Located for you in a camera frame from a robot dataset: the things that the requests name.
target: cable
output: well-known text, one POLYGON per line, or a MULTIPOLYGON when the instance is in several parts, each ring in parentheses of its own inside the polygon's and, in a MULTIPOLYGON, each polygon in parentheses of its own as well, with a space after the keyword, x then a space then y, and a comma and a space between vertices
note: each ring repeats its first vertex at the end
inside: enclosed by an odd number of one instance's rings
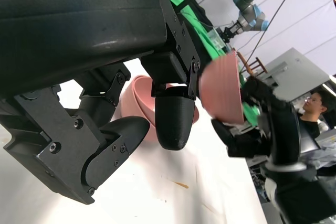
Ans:
POLYGON ((245 47, 247 44, 249 44, 250 41, 253 40, 253 38, 256 37, 256 36, 257 36, 258 34, 260 34, 260 33, 261 33, 261 31, 259 31, 258 33, 254 34, 254 35, 252 36, 252 38, 251 38, 248 42, 246 42, 245 45, 243 45, 242 47, 239 47, 239 48, 237 49, 237 51, 241 50, 243 47, 245 47))
POLYGON ((228 25, 231 25, 231 24, 232 24, 232 22, 231 22, 231 23, 229 23, 229 24, 224 24, 224 25, 220 25, 220 26, 210 26, 210 25, 208 25, 208 24, 206 24, 206 23, 204 23, 204 22, 202 22, 202 21, 199 21, 197 18, 194 18, 193 15, 191 15, 190 13, 179 12, 179 13, 177 13, 177 14, 180 14, 180 13, 181 13, 181 14, 187 14, 187 15, 190 16, 190 18, 192 18, 192 19, 198 21, 199 23, 201 23, 202 25, 204 25, 204 26, 206 26, 206 27, 210 27, 210 28, 217 28, 217 27, 228 26, 228 25))
POLYGON ((281 9, 281 7, 283 6, 283 4, 284 4, 285 1, 286 1, 286 0, 283 0, 283 1, 282 1, 282 3, 280 4, 280 6, 278 7, 277 11, 274 13, 274 15, 273 15, 271 21, 269 22, 269 24, 268 24, 266 30, 263 32, 262 36, 261 36, 260 39, 258 40, 258 43, 257 43, 256 46, 254 47, 254 49, 253 49, 251 55, 248 57, 247 61, 246 61, 245 64, 243 65, 243 67, 242 67, 242 69, 240 70, 239 74, 241 74, 242 71, 243 71, 243 69, 246 67, 247 62, 251 59, 253 53, 255 52, 255 50, 257 49, 258 45, 260 44, 260 42, 261 42, 263 36, 265 35, 265 32, 268 30, 270 24, 271 24, 272 21, 274 20, 275 16, 278 14, 279 10, 281 9))

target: person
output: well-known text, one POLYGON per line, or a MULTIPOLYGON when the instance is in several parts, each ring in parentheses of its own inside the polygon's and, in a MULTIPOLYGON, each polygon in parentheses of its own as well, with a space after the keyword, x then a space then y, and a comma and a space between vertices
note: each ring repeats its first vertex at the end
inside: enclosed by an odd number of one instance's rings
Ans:
POLYGON ((317 138, 320 135, 318 119, 321 114, 332 108, 333 102, 334 97, 324 90, 317 91, 307 98, 303 105, 305 112, 299 118, 311 137, 317 138))
MULTIPOLYGON (((303 106, 305 112, 298 114, 298 117, 311 137, 316 138, 320 135, 318 119, 322 113, 333 108, 334 100, 335 98, 324 90, 316 91, 307 98, 303 106)), ((225 127, 222 136, 224 136, 222 141, 227 146, 230 157, 253 158, 255 155, 270 155, 271 142, 261 137, 258 130, 232 136, 229 127, 225 127)))

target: wooden chair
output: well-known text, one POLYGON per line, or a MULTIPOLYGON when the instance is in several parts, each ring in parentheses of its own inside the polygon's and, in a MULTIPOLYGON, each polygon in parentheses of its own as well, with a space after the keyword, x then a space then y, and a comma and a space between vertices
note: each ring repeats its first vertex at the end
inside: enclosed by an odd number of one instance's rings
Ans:
POLYGON ((258 57, 256 57, 256 60, 254 62, 252 62, 251 64, 246 64, 246 60, 243 57, 243 55, 240 52, 237 52, 238 57, 240 58, 240 60, 242 61, 243 65, 245 65, 245 70, 242 71, 245 72, 247 71, 251 76, 255 76, 256 73, 253 72, 253 70, 261 67, 262 68, 262 72, 258 73, 256 76, 262 74, 262 73, 267 73, 267 70, 265 68, 265 66, 263 65, 263 63, 261 63, 261 61, 259 60, 258 57))

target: white table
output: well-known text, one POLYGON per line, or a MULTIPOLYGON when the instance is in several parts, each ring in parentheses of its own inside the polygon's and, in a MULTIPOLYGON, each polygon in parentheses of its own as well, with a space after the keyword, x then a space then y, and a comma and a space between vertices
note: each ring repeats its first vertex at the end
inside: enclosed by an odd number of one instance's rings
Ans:
MULTIPOLYGON (((126 66, 133 78, 147 75, 139 60, 126 66)), ((81 87, 61 87, 63 106, 76 108, 81 87)), ((52 193, 0 148, 0 223, 266 224, 245 160, 227 156, 200 100, 196 106, 200 117, 183 150, 142 143, 89 206, 52 193)), ((10 137, 0 129, 1 147, 10 137)))

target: pink bowl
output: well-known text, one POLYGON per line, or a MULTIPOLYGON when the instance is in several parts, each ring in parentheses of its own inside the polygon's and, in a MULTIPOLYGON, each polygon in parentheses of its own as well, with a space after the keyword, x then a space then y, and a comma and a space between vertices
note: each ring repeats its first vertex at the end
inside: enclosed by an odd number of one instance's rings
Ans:
MULTIPOLYGON (((120 100, 121 116, 141 116, 150 122, 145 141, 155 142, 158 137, 155 131, 155 98, 151 97, 152 79, 147 76, 136 76, 126 88, 120 100)), ((199 111, 195 107, 193 124, 197 122, 199 111)))
MULTIPOLYGON (((135 115, 147 119, 147 117, 142 112, 134 94, 134 83, 139 77, 141 76, 137 76, 133 79, 133 81, 129 84, 129 86, 126 88, 124 94, 121 97, 120 100, 121 117, 135 115)), ((144 140, 149 142, 155 142, 157 141, 157 139, 158 137, 156 136, 155 126, 150 122, 150 127, 144 140)))
POLYGON ((148 76, 138 76, 134 82, 135 98, 148 119, 155 126, 155 98, 151 96, 152 78, 148 76))
POLYGON ((225 123, 244 123, 235 51, 206 66, 199 88, 202 106, 212 117, 225 123))

